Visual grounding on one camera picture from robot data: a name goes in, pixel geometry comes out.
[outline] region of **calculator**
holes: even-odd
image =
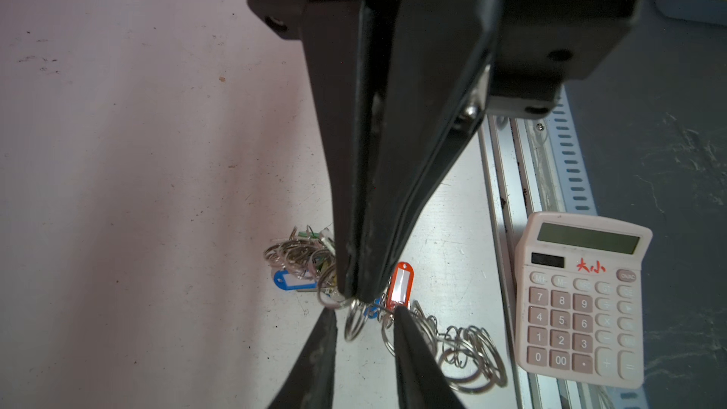
[[[651,237],[602,216],[530,215],[515,248],[518,364],[571,381],[641,386],[641,260]]]

